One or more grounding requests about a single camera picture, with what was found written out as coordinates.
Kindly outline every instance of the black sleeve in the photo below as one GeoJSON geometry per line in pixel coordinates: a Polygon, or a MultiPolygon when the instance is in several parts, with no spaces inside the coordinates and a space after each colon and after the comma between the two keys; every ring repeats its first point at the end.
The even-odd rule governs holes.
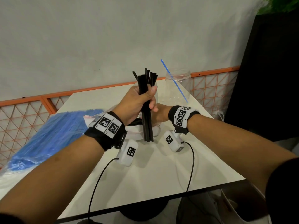
{"type": "Polygon", "coordinates": [[[1,214],[0,213],[0,220],[1,223],[13,223],[13,224],[25,224],[22,220],[20,220],[17,217],[14,217],[12,215],[7,215],[7,214],[1,214]]]}
{"type": "Polygon", "coordinates": [[[280,165],[270,176],[265,197],[273,224],[299,223],[299,158],[280,165]]]}

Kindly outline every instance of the black wristband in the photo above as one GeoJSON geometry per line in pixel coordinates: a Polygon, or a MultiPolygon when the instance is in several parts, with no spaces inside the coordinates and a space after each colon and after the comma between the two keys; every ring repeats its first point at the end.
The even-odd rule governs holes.
{"type": "Polygon", "coordinates": [[[200,114],[200,112],[194,108],[177,105],[170,109],[168,118],[174,125],[175,132],[187,134],[189,132],[187,121],[195,114],[200,114]]]}
{"type": "Polygon", "coordinates": [[[92,121],[84,134],[94,138],[107,151],[121,142],[125,131],[121,119],[110,111],[92,121]]]}

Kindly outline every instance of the white tabletop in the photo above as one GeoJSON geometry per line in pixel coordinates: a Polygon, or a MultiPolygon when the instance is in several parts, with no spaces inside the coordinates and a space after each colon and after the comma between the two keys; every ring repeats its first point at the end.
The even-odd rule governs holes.
{"type": "MultiPolygon", "coordinates": [[[[165,94],[165,80],[159,80],[157,84],[158,98],[162,100],[162,96],[165,94]]],[[[96,108],[107,110],[120,102],[131,86],[74,93],[58,113],[96,108]]],[[[191,95],[188,101],[188,106],[196,108],[202,115],[211,117],[191,95]]],[[[173,130],[173,128],[171,122],[168,121],[161,125],[161,133],[155,137],[154,142],[138,141],[139,148],[129,168],[116,162],[112,162],[107,167],[97,186],[91,212],[186,191],[192,168],[192,151],[187,145],[178,153],[170,150],[163,139],[163,133],[166,130],[173,130]]],[[[181,138],[192,145],[195,153],[194,171],[189,191],[244,179],[192,134],[182,135],[181,138]]],[[[106,164],[116,157],[117,153],[117,149],[105,152],[59,219],[88,212],[90,198],[99,175],[106,164]]]]}

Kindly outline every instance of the forearm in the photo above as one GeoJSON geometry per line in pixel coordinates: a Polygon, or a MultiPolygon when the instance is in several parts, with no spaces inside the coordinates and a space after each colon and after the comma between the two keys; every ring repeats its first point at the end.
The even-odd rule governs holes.
{"type": "Polygon", "coordinates": [[[15,215],[25,223],[53,223],[103,154],[95,139],[81,136],[12,188],[0,201],[0,212],[15,215]]]}
{"type": "Polygon", "coordinates": [[[188,130],[226,164],[265,192],[271,173],[283,162],[296,158],[290,151],[241,128],[194,115],[188,130]]]}

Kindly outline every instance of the concrete wall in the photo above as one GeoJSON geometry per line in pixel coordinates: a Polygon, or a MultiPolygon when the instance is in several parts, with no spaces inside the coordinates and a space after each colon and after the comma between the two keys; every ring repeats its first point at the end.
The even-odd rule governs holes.
{"type": "Polygon", "coordinates": [[[260,0],[0,0],[0,100],[239,65],[260,0]]]}

